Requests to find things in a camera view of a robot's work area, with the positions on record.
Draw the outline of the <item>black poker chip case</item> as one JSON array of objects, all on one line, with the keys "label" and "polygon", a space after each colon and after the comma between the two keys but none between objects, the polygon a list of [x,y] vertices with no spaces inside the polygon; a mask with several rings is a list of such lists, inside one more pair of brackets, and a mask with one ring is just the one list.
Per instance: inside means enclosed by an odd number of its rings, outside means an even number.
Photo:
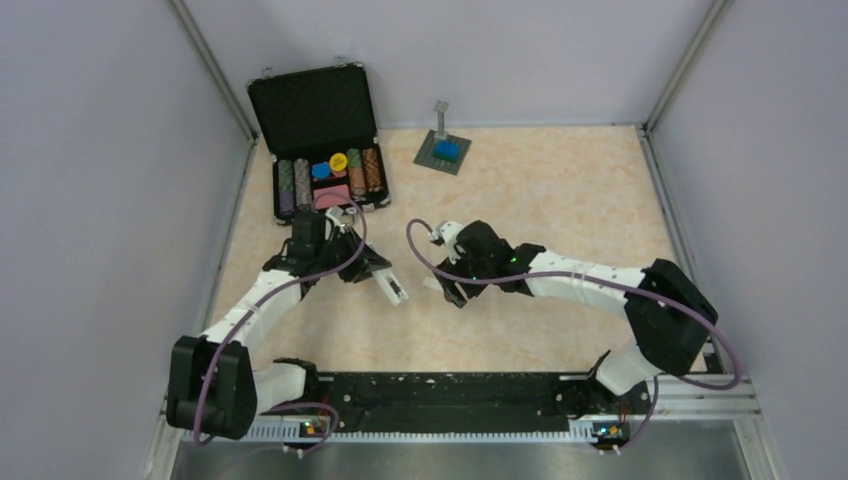
[{"label": "black poker chip case", "polygon": [[[267,76],[250,81],[247,93],[272,159],[278,224],[290,224],[299,210],[338,206],[341,196],[365,211],[391,204],[363,64]],[[347,155],[347,169],[314,181],[311,166],[337,152]]]}]

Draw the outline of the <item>white remote battery cover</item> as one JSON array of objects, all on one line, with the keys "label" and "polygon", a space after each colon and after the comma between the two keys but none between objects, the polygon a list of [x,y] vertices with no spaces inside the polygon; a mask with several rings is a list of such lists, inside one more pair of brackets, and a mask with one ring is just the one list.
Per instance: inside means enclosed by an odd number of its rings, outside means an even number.
[{"label": "white remote battery cover", "polygon": [[424,281],[423,281],[423,285],[430,288],[430,289],[433,289],[433,290],[440,290],[441,289],[441,285],[434,278],[425,278]]}]

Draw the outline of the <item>yellow poker chip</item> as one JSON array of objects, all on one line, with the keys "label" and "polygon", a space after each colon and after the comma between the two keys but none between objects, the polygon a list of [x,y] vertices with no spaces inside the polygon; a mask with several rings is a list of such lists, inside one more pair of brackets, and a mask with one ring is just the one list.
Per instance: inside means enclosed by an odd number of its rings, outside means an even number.
[{"label": "yellow poker chip", "polygon": [[348,157],[345,153],[337,152],[330,157],[328,163],[334,172],[344,171],[347,169]]}]

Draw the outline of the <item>white remote control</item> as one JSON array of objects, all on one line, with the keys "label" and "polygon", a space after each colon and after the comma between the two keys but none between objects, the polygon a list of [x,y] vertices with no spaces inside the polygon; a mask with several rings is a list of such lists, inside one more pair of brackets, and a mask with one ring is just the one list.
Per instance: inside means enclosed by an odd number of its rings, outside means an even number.
[{"label": "white remote control", "polygon": [[409,299],[408,293],[392,268],[374,271],[372,276],[393,306],[398,306]]}]

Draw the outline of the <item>grey lego baseplate with bricks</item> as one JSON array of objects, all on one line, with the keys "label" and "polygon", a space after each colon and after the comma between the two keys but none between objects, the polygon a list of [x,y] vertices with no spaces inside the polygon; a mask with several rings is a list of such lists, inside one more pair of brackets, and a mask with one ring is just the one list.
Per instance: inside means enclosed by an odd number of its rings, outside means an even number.
[{"label": "grey lego baseplate with bricks", "polygon": [[472,141],[450,134],[446,130],[445,113],[449,103],[437,100],[433,110],[437,115],[437,128],[429,130],[413,163],[442,173],[457,176],[467,156]]}]

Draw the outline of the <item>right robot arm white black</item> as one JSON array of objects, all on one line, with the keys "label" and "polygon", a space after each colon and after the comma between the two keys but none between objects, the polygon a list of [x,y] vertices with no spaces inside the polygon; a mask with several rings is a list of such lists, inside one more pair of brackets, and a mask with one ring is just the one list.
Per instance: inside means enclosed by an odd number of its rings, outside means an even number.
[{"label": "right robot arm white black", "polygon": [[672,261],[613,267],[579,261],[537,244],[511,246],[487,223],[445,221],[429,234],[447,251],[437,279],[446,299],[463,307],[492,285],[505,293],[581,303],[623,318],[633,338],[602,356],[586,385],[589,404],[612,412],[637,384],[687,374],[718,315]]}]

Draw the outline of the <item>blue poker chip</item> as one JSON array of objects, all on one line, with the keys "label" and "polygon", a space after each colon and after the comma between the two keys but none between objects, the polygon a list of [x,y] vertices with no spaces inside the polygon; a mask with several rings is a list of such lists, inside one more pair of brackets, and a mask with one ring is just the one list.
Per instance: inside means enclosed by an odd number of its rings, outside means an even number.
[{"label": "blue poker chip", "polygon": [[314,181],[324,181],[333,177],[332,168],[326,162],[316,163],[311,166],[311,175]]}]

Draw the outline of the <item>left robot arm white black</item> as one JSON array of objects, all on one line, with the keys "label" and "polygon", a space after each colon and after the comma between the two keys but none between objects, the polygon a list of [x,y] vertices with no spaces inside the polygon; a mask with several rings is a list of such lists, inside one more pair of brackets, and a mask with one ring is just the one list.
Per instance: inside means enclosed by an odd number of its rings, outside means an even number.
[{"label": "left robot arm white black", "polygon": [[254,419],[286,403],[297,413],[319,404],[313,363],[281,359],[257,369],[252,355],[285,313],[330,275],[345,283],[376,279],[395,302],[406,294],[391,262],[340,221],[341,210],[298,212],[281,251],[266,261],[252,287],[216,324],[182,336],[171,351],[165,418],[197,436],[238,440]]}]

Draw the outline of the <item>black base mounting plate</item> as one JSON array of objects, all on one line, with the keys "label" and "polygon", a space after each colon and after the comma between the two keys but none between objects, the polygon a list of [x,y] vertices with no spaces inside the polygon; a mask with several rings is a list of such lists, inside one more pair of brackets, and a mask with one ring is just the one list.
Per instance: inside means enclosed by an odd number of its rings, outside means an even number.
[{"label": "black base mounting plate", "polygon": [[500,434],[564,432],[593,417],[647,412],[649,387],[615,396],[582,373],[322,372],[305,401],[334,407],[344,433]]}]

